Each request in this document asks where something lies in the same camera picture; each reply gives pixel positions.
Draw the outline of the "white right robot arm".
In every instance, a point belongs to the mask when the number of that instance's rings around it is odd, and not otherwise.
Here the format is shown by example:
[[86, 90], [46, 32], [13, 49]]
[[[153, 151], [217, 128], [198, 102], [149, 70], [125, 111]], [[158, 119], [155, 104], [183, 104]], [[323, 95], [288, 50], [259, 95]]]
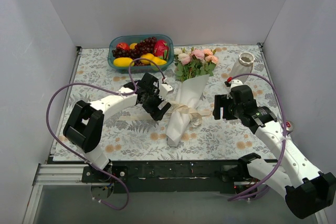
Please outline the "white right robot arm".
[[285, 200], [290, 211], [304, 219], [333, 204], [335, 176], [313, 165], [283, 131], [283, 124], [266, 106], [258, 106], [251, 88], [238, 84], [229, 94], [214, 98], [214, 119], [241, 121], [276, 157], [282, 170], [252, 153], [241, 157], [238, 176], [258, 179]]

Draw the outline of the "pink rose stem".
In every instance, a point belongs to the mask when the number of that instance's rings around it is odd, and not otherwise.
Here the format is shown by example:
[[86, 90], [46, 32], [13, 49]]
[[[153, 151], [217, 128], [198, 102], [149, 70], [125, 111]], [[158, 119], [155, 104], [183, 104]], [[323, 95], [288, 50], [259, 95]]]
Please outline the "pink rose stem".
[[194, 78], [201, 75], [202, 70], [204, 69], [204, 53], [200, 49], [194, 49], [190, 53], [191, 61], [189, 63], [190, 72], [189, 78]]

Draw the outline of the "white wrapping paper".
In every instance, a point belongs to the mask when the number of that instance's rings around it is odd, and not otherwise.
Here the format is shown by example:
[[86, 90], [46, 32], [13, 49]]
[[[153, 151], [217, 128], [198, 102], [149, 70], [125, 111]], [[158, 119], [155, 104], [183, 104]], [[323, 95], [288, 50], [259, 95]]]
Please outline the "white wrapping paper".
[[[195, 108], [200, 105], [200, 97], [203, 94], [208, 82], [209, 75], [202, 75], [185, 80], [181, 83], [174, 102]], [[170, 147], [177, 147], [187, 126], [190, 124], [190, 118], [186, 114], [174, 112], [170, 116], [169, 124], [166, 128], [167, 144]]]

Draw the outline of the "cream ribbon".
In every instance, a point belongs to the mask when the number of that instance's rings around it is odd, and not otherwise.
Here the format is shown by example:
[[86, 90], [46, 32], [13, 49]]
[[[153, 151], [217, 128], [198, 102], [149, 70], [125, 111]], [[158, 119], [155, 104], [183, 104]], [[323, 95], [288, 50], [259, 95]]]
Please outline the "cream ribbon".
[[[190, 118], [190, 122], [194, 126], [200, 126], [203, 122], [203, 118], [212, 115], [211, 111], [197, 110], [195, 108], [188, 107], [187, 105], [173, 102], [173, 109], [170, 112], [166, 112], [164, 117], [171, 116], [174, 112], [180, 114], [186, 114]], [[153, 120], [149, 114], [139, 114], [134, 116], [120, 116], [117, 121], [144, 121]]]

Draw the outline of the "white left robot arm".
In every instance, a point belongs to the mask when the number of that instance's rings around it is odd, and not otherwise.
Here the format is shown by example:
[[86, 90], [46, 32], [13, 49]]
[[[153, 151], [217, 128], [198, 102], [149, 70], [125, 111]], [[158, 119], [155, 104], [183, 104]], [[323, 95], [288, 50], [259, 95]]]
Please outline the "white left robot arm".
[[129, 82], [117, 92], [100, 100], [78, 101], [67, 120], [63, 135], [77, 146], [85, 161], [94, 167], [93, 175], [100, 182], [111, 178], [110, 160], [104, 154], [100, 140], [104, 122], [120, 111], [142, 105], [145, 118], [160, 121], [171, 107], [164, 99], [173, 92], [166, 82], [145, 73], [141, 80]]

